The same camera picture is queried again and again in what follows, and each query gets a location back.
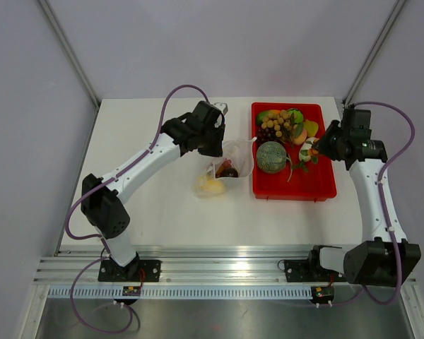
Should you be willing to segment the white garlic bulb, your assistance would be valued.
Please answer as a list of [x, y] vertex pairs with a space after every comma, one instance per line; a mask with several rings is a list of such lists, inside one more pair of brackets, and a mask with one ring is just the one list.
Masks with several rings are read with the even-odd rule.
[[299, 160], [303, 162], [309, 162], [312, 158], [315, 160], [318, 157], [319, 152], [313, 148], [314, 144], [318, 141], [318, 138], [310, 137], [302, 144], [299, 151]]

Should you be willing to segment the pink red grape bunch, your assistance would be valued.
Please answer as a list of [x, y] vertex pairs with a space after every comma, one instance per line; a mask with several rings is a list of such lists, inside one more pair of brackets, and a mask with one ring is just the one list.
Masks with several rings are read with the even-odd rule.
[[231, 160], [229, 160], [229, 159], [224, 160], [224, 161], [222, 162], [222, 164], [220, 165], [220, 169], [221, 169], [221, 170], [226, 170], [227, 168], [230, 168], [230, 167], [232, 167], [232, 161], [231, 161]]

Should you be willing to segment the clear zip top bag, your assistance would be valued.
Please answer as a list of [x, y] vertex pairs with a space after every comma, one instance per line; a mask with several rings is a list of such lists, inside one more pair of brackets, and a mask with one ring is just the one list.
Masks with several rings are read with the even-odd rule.
[[194, 180], [192, 191], [199, 198], [224, 194], [236, 188], [254, 169], [253, 145], [256, 137], [223, 144], [223, 156], [213, 158]]

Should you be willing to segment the black dark fruit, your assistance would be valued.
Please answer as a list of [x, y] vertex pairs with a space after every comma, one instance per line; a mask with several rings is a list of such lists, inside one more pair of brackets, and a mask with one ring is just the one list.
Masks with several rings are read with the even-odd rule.
[[221, 177], [227, 177], [227, 178], [238, 178], [239, 177], [239, 173], [238, 171], [233, 168], [233, 167], [229, 167], [225, 170], [223, 170], [220, 174]]

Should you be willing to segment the yellow mango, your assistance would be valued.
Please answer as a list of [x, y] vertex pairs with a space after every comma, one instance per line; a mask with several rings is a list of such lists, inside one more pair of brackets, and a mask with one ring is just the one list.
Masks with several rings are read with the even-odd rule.
[[196, 186], [196, 194], [200, 197], [212, 197], [225, 193], [224, 183], [216, 179], [201, 177]]

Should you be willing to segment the dark red grape bunch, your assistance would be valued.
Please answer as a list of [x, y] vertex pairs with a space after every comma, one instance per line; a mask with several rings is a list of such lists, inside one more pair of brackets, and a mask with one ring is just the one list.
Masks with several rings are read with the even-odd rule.
[[276, 132], [273, 129], [270, 128], [260, 128], [257, 131], [257, 141], [260, 143], [265, 143], [268, 141], [276, 141]]

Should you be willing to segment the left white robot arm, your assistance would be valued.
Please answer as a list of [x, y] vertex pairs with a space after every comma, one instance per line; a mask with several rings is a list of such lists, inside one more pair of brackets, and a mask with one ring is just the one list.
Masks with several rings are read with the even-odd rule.
[[158, 280], [159, 261], [141, 260], [128, 231], [131, 212], [126, 207], [134, 194], [158, 171], [196, 151], [208, 157], [223, 154], [225, 103], [200, 101], [192, 112], [167, 120], [143, 150], [101, 177], [83, 179], [81, 212], [105, 243], [107, 257], [100, 264], [101, 282], [141, 282], [145, 274]]

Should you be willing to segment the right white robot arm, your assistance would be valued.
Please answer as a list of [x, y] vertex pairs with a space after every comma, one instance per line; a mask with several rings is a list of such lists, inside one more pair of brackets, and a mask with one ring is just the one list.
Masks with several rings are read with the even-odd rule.
[[307, 273], [322, 280], [331, 271], [350, 284], [400, 288], [421, 258], [420, 247], [407, 240], [389, 188], [390, 162], [382, 141], [372, 139], [371, 113], [349, 107], [333, 120], [315, 145], [321, 155], [346, 166], [355, 190], [363, 240], [353, 247], [315, 246]]

